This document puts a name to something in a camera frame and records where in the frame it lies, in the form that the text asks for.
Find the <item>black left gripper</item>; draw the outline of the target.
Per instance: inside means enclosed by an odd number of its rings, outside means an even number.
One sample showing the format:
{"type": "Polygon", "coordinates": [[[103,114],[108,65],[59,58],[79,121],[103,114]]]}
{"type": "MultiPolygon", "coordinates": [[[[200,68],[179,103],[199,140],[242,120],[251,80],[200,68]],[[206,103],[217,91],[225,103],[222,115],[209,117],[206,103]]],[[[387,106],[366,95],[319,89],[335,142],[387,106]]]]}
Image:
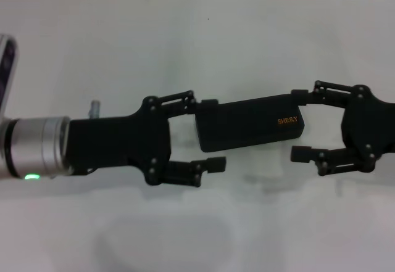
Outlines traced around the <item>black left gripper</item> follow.
{"type": "Polygon", "coordinates": [[[192,90],[164,97],[147,97],[132,115],[72,120],[66,159],[76,170],[136,167],[151,186],[174,184],[200,187],[204,172],[225,171],[225,157],[191,162],[169,161],[168,118],[196,115],[218,106],[218,100],[199,102],[192,90]]]}

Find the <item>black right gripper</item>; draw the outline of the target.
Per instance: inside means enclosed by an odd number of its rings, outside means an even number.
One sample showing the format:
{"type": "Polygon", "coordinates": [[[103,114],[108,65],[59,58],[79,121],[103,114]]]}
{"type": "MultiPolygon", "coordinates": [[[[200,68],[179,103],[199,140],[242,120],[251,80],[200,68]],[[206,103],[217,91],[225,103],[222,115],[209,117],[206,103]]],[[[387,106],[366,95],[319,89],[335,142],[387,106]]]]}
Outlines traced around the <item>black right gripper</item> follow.
{"type": "Polygon", "coordinates": [[[395,153],[395,102],[378,99],[365,85],[345,86],[317,80],[313,90],[294,89],[297,105],[344,108],[341,131],[344,149],[293,146],[291,161],[314,162],[319,176],[359,171],[370,173],[382,155],[395,153]]]}

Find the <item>black glasses case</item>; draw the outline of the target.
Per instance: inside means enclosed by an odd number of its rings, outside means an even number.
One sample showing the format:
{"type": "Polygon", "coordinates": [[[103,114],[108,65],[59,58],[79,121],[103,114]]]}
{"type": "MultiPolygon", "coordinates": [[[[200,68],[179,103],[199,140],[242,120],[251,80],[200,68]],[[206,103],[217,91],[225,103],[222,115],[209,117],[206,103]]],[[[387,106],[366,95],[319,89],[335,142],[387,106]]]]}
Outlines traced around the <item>black glasses case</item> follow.
{"type": "Polygon", "coordinates": [[[304,130],[301,111],[290,94],[224,104],[204,100],[195,124],[203,152],[296,139],[304,130]]]}

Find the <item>silver connector stub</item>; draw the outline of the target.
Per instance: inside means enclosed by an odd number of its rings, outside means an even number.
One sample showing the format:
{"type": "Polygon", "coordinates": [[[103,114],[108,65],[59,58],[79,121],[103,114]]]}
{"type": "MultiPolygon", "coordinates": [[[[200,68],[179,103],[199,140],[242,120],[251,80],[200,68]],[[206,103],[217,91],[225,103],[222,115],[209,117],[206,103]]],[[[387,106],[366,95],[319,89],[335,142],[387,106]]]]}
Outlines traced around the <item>silver connector stub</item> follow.
{"type": "Polygon", "coordinates": [[[99,116],[100,116],[100,108],[101,108],[100,101],[98,101],[98,100],[91,101],[89,112],[88,112],[88,118],[89,119],[99,118],[99,116]]]}

